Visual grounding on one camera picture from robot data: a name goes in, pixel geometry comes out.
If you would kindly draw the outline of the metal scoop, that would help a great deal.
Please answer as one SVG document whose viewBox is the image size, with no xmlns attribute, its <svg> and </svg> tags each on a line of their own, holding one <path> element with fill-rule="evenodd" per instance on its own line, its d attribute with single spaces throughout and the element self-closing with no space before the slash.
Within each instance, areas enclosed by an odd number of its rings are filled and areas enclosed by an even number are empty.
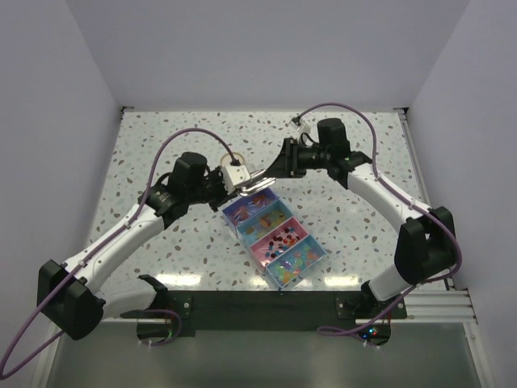
<svg viewBox="0 0 517 388">
<path fill-rule="evenodd" d="M 252 172 L 250 178 L 236 189 L 237 194 L 239 196 L 251 196 L 272 186 L 276 182 L 276 178 L 267 177 L 265 174 L 265 169 Z"/>
</svg>

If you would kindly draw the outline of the purple candy box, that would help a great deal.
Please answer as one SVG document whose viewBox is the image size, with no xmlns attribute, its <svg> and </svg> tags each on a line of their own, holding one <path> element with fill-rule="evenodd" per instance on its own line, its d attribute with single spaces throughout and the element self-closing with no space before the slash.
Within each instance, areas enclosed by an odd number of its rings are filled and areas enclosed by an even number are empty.
<svg viewBox="0 0 517 388">
<path fill-rule="evenodd" d="M 270 188 L 266 188 L 250 196 L 239 197 L 226 206 L 222 213 L 231 226 L 239 226 L 277 199 L 278 196 Z"/>
</svg>

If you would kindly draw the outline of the pink candy box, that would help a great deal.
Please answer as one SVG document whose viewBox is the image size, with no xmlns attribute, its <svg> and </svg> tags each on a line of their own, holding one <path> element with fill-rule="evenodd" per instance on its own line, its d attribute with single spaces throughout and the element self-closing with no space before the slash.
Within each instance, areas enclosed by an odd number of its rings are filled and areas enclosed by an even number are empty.
<svg viewBox="0 0 517 388">
<path fill-rule="evenodd" d="M 303 225 L 296 218 L 290 217 L 254 242 L 250 246 L 251 256 L 259 270 L 264 272 L 269 264 L 294 248 L 308 235 Z"/>
</svg>

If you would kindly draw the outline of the light blue candy box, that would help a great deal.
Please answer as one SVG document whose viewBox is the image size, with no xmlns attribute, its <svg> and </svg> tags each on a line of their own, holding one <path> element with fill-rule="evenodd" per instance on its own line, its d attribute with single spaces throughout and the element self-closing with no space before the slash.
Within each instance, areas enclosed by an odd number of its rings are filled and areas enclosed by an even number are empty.
<svg viewBox="0 0 517 388">
<path fill-rule="evenodd" d="M 290 287 L 318 263 L 326 251 L 308 235 L 266 266 L 266 274 L 277 289 Z"/>
</svg>

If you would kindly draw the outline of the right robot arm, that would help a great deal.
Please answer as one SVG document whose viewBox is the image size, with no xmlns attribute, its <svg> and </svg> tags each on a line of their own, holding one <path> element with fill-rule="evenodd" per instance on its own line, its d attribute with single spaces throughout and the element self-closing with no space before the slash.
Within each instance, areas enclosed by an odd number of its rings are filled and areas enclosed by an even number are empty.
<svg viewBox="0 0 517 388">
<path fill-rule="evenodd" d="M 312 145 L 285 138 L 279 156 L 264 175 L 295 179 L 309 170 L 324 170 L 372 205 L 397 231 L 393 264 L 361 287 L 359 307 L 376 318 L 388 309 L 393 297 L 458 264 L 453 217 L 446 208 L 432 209 L 383 179 L 366 154 L 351 149 L 340 119 L 319 121 L 317 135 L 318 141 Z"/>
</svg>

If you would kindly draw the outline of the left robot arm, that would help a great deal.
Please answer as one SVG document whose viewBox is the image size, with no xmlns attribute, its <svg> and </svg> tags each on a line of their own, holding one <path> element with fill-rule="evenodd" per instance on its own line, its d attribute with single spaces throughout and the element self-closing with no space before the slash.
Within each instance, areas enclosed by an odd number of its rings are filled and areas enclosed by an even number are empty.
<svg viewBox="0 0 517 388">
<path fill-rule="evenodd" d="M 192 205 L 218 210 L 249 177 L 243 162 L 210 169 L 202 154 L 183 153 L 172 171 L 146 188 L 102 238 L 62 264 L 49 260 L 40 268 L 36 302 L 41 313 L 70 338 L 86 337 L 107 317 L 109 304 L 99 296 L 100 289 L 134 251 L 186 215 Z"/>
</svg>

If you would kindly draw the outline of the gold jar lid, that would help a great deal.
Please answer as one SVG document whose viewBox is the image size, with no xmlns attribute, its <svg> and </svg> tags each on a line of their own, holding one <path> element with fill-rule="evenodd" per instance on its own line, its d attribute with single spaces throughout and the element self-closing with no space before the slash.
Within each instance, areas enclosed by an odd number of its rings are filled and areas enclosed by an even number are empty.
<svg viewBox="0 0 517 388">
<path fill-rule="evenodd" d="M 223 167 L 223 166 L 227 166 L 227 165 L 230 165 L 232 162 L 234 161 L 239 161 L 239 164 L 240 165 L 244 165 L 246 163 L 246 160 L 245 158 L 242 156 L 242 154 L 238 153 L 238 152 L 233 152 L 233 156 L 231 156 L 230 154 L 224 154 L 222 157 L 221 157 L 221 160 L 220 160 L 220 165 Z"/>
</svg>

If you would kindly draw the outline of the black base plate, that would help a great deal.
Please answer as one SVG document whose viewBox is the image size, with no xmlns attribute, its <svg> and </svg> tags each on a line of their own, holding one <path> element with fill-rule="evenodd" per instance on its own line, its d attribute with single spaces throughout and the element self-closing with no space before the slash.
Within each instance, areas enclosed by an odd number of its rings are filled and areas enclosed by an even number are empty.
<svg viewBox="0 0 517 388">
<path fill-rule="evenodd" d="M 407 318 L 400 298 L 368 302 L 360 291 L 168 291 L 151 307 L 130 311 L 141 339 L 193 337 L 200 331 L 315 331 L 387 339 L 389 324 Z"/>
</svg>

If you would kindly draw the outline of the aluminium frame rail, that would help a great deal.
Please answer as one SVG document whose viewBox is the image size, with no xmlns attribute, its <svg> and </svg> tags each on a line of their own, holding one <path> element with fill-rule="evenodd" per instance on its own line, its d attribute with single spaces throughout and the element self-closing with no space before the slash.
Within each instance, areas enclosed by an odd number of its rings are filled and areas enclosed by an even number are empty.
<svg viewBox="0 0 517 388">
<path fill-rule="evenodd" d="M 411 312 L 410 323 L 456 324 L 460 327 L 462 340 L 460 354 L 469 362 L 469 376 L 474 382 L 471 387 L 492 387 L 490 367 L 478 333 L 476 315 L 468 291 L 460 291 L 452 280 L 445 280 L 444 291 L 421 287 L 408 296 Z"/>
</svg>

